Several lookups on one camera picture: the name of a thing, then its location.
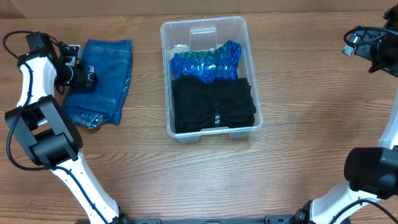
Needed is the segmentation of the black garment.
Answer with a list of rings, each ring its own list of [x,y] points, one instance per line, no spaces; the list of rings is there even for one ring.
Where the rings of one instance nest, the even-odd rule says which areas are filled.
[[[246,78],[217,78],[209,84],[197,78],[181,78],[172,81],[172,92],[176,133],[254,125],[256,106]]]

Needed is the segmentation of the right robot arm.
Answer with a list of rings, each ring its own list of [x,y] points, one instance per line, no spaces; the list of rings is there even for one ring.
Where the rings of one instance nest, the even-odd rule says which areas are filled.
[[[343,37],[345,55],[371,62],[369,73],[397,76],[397,6],[385,10],[383,27],[356,26]],[[345,161],[344,177],[324,196],[307,202],[286,223],[350,223],[350,216],[374,205],[393,222],[397,218],[378,204],[397,195],[397,103],[376,147],[356,147]]]

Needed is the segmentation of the blue denim jeans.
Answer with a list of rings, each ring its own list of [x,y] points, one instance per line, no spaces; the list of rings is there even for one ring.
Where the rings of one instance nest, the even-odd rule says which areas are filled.
[[[86,42],[81,62],[93,66],[98,79],[94,90],[69,89],[62,108],[77,126],[95,129],[119,124],[130,87],[133,66],[132,41]]]

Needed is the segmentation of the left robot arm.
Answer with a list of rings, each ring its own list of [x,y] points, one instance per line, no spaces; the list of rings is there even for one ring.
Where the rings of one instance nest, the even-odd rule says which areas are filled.
[[[130,223],[131,219],[102,188],[83,153],[77,127],[54,95],[65,87],[93,90],[98,81],[95,69],[80,63],[79,45],[68,45],[43,32],[24,31],[29,51],[19,55],[22,92],[17,106],[5,113],[9,126],[6,153],[16,138],[34,163],[32,171],[49,170],[69,188],[88,216],[89,223]]]

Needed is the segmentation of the blue sparkly garment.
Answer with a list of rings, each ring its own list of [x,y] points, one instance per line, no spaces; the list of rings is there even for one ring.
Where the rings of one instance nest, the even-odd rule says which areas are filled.
[[[170,69],[176,80],[195,77],[206,84],[217,78],[235,80],[241,53],[241,44],[229,40],[214,51],[174,53]]]

